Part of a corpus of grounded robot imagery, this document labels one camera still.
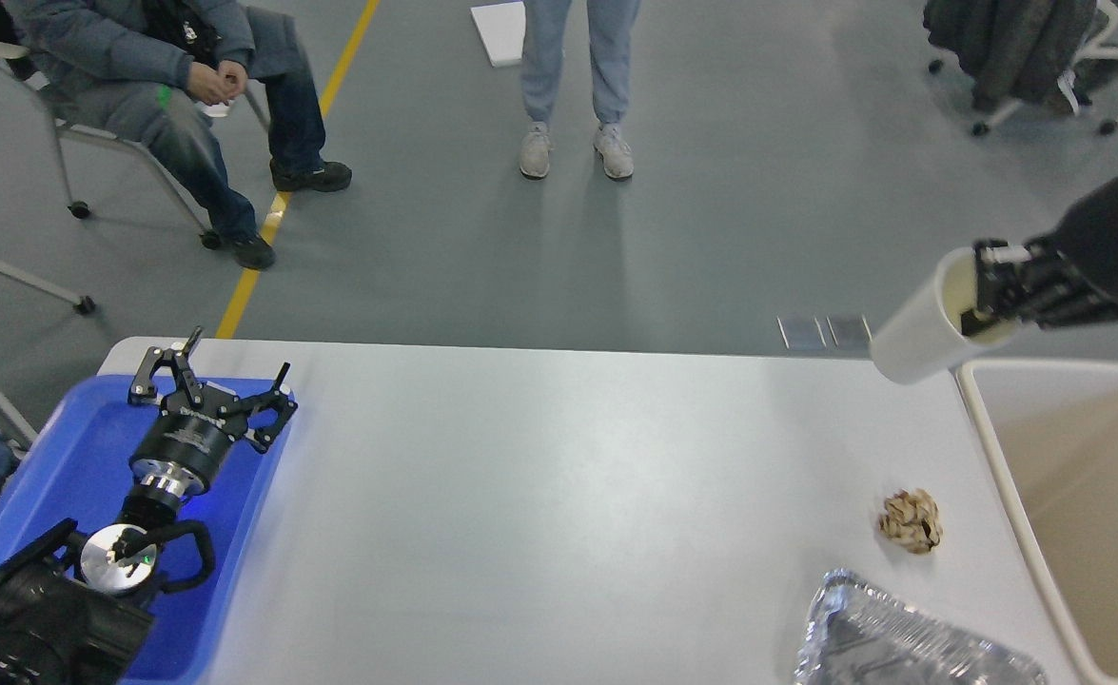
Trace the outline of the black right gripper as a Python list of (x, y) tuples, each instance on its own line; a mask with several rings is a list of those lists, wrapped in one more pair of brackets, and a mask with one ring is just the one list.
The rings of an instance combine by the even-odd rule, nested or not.
[[(975, 301), (960, 312), (963, 337), (980, 337), (1003, 322), (1072, 329), (1118, 322), (1118, 177), (1076, 201), (1050, 234), (1024, 245), (972, 244)], [(1049, 256), (1062, 298), (1031, 308), (1027, 270)]]

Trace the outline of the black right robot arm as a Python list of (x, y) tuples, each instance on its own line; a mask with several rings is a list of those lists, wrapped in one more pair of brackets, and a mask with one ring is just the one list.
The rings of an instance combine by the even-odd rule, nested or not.
[(973, 273), (975, 303), (959, 315), (964, 337), (1002, 323), (1118, 322), (1118, 175), (1076, 201), (1049, 234), (1023, 245), (973, 242)]

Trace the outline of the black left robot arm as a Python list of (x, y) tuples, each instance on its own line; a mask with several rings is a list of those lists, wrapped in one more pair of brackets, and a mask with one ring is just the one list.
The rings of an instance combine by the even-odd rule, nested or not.
[(297, 411), (282, 367), (202, 379), (199, 340), (61, 400), (0, 498), (0, 684), (190, 684), (211, 660)]

